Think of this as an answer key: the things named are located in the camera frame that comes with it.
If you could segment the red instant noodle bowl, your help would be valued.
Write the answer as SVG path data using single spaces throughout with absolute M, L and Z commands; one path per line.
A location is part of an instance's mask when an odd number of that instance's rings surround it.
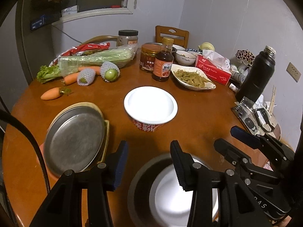
M 175 118 L 178 104 L 167 91 L 142 86 L 127 93 L 124 109 L 139 130 L 154 132 Z

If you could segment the red tissue box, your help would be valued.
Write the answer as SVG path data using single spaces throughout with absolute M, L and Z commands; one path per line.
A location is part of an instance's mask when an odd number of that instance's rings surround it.
M 227 85 L 231 78 L 230 60 L 212 50 L 203 50 L 196 57 L 195 67 L 206 76 L 222 85 Z

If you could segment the clear jar black lid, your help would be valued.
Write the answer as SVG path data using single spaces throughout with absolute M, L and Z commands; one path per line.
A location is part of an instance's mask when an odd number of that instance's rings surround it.
M 117 46 L 132 45 L 138 42 L 138 31 L 136 30 L 119 30 Z

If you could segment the grey refrigerator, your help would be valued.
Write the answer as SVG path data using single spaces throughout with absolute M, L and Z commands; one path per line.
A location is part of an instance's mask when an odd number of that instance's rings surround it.
M 1 109 L 10 112 L 40 66 L 55 59 L 52 32 L 80 44 L 59 27 L 63 3 L 74 0 L 1 0 Z M 30 31 L 42 15 L 47 24 Z

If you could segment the dark sauce bottle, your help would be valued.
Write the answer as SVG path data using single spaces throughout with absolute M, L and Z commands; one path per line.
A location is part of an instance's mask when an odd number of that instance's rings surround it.
M 155 56 L 152 78 L 159 82 L 168 80 L 174 57 L 172 55 L 172 47 L 174 40 L 169 37 L 163 37 L 160 52 Z

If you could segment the patterned cup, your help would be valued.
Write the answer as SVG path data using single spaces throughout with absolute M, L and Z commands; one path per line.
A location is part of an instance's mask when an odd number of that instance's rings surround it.
M 254 54 L 249 50 L 238 50 L 235 56 L 238 62 L 246 67 L 251 67 L 255 60 Z

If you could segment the carrot with green top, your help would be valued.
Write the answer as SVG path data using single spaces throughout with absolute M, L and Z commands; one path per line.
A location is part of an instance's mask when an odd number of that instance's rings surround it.
M 71 94 L 71 89 L 66 87 L 55 87 L 41 95 L 41 100 L 55 100 L 63 95 Z

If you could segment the wooden chair back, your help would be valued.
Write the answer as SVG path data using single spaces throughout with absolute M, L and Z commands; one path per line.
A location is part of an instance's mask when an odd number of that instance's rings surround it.
M 158 25 L 155 27 L 155 33 L 156 43 L 161 43 L 163 37 L 170 37 L 174 39 L 175 45 L 187 48 L 190 33 L 186 30 Z

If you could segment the green fruit in foam net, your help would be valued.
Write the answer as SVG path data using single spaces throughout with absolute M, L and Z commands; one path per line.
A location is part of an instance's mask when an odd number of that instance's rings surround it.
M 79 72 L 77 76 L 77 84 L 80 86 L 88 86 L 94 82 L 95 70 L 91 68 L 85 68 Z

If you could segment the silver metal device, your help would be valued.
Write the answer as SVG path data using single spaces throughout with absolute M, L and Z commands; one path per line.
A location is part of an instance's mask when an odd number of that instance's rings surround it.
M 235 105 L 231 108 L 232 112 L 252 135 L 269 134 L 276 139 L 281 138 L 281 128 L 276 117 L 262 102 L 254 103 L 244 97 L 240 102 L 235 102 Z

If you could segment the red snack bag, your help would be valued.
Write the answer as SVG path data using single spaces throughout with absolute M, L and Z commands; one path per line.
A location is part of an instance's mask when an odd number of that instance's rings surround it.
M 110 47 L 110 43 L 88 43 L 88 44 L 83 44 L 79 45 L 77 47 L 72 47 L 65 52 L 61 53 L 58 55 L 57 58 L 55 58 L 49 66 L 54 66 L 58 64 L 59 58 L 62 56 L 85 56 L 85 55 L 90 55 L 93 53 L 101 52 L 104 50 L 108 50 Z

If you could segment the white ceramic bowl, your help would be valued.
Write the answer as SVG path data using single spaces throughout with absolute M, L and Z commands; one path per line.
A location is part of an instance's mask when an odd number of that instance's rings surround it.
M 176 61 L 181 66 L 193 66 L 196 62 L 196 56 L 182 50 L 177 50 L 175 52 Z

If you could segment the celery in plastic bag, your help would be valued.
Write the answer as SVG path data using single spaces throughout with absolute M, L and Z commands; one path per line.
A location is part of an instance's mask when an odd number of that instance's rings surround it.
M 37 73 L 37 80 L 45 83 L 59 77 L 76 73 L 79 67 L 101 66 L 106 61 L 123 68 L 132 61 L 138 49 L 137 44 L 122 45 L 114 49 L 107 49 L 90 55 L 61 56 L 56 63 L 41 66 Z

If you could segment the white dish of pickled vegetables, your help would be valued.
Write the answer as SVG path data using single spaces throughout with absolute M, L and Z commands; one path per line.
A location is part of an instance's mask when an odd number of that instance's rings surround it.
M 199 68 L 172 64 L 171 73 L 187 89 L 194 91 L 216 89 L 216 85 Z

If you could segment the black chair backrest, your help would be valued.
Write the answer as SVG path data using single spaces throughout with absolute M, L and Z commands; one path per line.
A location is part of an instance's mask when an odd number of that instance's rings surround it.
M 45 139 L 54 114 L 12 111 L 33 134 L 38 145 Z M 8 125 L 3 145 L 3 173 L 8 198 L 20 226 L 29 226 L 47 195 L 42 169 L 35 151 L 22 133 Z

